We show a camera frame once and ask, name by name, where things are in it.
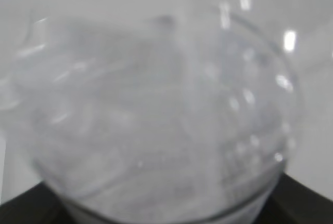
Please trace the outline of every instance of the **glass jar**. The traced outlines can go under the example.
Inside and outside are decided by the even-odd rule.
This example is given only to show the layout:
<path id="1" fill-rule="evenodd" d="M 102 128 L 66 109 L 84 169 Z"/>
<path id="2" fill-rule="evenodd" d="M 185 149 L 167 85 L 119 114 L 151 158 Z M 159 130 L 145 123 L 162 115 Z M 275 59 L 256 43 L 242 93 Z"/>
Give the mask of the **glass jar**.
<path id="1" fill-rule="evenodd" d="M 315 3 L 12 1 L 1 125 L 80 223 L 253 221 L 299 139 Z"/>

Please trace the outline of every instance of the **black base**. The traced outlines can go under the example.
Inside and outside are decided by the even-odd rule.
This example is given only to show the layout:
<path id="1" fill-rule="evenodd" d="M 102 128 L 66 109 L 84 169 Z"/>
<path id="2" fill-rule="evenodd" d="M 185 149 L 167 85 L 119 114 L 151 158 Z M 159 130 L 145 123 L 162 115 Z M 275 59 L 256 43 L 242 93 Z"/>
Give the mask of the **black base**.
<path id="1" fill-rule="evenodd" d="M 0 223 L 75 224 L 75 221 L 41 183 L 2 205 Z M 333 224 L 333 202 L 283 175 L 254 224 Z"/>

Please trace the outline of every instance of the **clear glass container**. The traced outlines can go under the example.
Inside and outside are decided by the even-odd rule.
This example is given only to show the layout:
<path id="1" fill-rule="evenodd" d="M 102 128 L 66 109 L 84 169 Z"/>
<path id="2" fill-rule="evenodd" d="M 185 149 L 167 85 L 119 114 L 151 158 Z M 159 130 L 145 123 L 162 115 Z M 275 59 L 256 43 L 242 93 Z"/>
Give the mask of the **clear glass container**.
<path id="1" fill-rule="evenodd" d="M 80 223 L 249 224 L 330 62 L 317 1 L 2 3 L 6 138 Z"/>

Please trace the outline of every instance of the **black surface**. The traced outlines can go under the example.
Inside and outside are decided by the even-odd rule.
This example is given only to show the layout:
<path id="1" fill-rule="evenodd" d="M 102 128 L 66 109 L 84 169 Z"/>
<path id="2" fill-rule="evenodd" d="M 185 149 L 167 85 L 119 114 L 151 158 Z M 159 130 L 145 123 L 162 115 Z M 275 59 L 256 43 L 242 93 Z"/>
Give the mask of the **black surface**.
<path id="1" fill-rule="evenodd" d="M 57 197 L 41 183 L 2 205 L 0 224 L 75 222 Z M 333 203 L 283 175 L 255 224 L 333 224 Z"/>

